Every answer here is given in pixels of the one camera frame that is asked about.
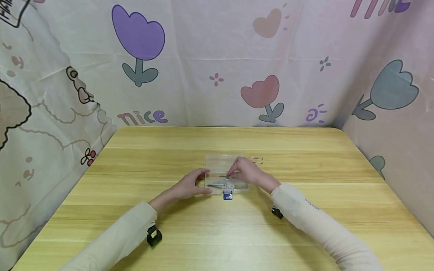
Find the wood grain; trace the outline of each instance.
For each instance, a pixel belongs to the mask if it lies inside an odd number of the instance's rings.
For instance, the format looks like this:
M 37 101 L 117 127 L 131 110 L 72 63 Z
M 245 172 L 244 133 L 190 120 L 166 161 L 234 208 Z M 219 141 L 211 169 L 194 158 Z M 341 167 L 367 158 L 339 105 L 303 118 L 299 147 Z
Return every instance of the wood grain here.
M 231 127 L 118 130 L 14 270 L 58 270 L 131 207 L 204 167 L 210 153 L 263 157 L 263 170 L 360 237 L 385 270 L 434 270 L 434 240 L 343 132 Z M 113 270 L 336 270 L 271 205 L 256 187 L 232 201 L 181 201 L 158 216 L 163 242 L 141 244 Z

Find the person's right hand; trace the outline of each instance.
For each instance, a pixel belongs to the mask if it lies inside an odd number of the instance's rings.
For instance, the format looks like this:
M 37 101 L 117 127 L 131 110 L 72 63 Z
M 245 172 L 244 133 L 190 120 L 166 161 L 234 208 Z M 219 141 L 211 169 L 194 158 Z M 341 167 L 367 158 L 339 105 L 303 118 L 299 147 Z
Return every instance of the person's right hand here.
M 264 189 L 271 194 L 280 183 L 273 176 L 263 172 L 255 163 L 246 157 L 237 157 L 227 172 L 230 179 L 242 180 Z

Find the cream long-sleeve shirt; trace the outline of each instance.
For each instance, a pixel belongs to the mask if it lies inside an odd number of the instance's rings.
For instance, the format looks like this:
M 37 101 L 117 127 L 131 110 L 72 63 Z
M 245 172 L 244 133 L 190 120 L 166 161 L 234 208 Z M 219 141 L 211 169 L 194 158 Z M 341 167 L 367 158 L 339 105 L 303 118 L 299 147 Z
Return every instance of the cream long-sleeve shirt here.
M 271 194 L 282 214 L 313 237 L 345 271 L 382 271 L 372 251 L 354 234 L 305 199 L 294 186 L 284 183 Z M 155 224 L 157 212 L 141 202 L 121 216 L 61 271 L 106 271 L 144 241 Z

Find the clear plastic box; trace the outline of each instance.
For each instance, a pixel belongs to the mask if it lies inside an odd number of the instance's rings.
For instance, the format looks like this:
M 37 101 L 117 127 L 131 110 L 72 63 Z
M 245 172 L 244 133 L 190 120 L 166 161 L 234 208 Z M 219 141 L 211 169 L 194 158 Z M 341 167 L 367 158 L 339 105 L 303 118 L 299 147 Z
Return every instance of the clear plastic box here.
M 209 154 L 205 157 L 205 167 L 210 170 L 205 177 L 205 187 L 211 188 L 213 194 L 220 194 L 223 188 L 233 188 L 234 193 L 249 191 L 247 183 L 241 180 L 232 180 L 226 177 L 235 159 L 244 154 Z

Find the person's left hand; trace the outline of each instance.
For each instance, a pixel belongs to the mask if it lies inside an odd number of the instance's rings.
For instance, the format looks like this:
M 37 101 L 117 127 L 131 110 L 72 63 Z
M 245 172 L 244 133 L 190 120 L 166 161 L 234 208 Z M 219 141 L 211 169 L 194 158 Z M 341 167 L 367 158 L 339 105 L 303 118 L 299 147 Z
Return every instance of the person's left hand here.
M 188 199 L 195 195 L 211 194 L 211 188 L 197 186 L 196 180 L 203 180 L 205 174 L 210 170 L 199 168 L 185 175 L 179 182 L 173 185 L 170 190 L 177 199 Z

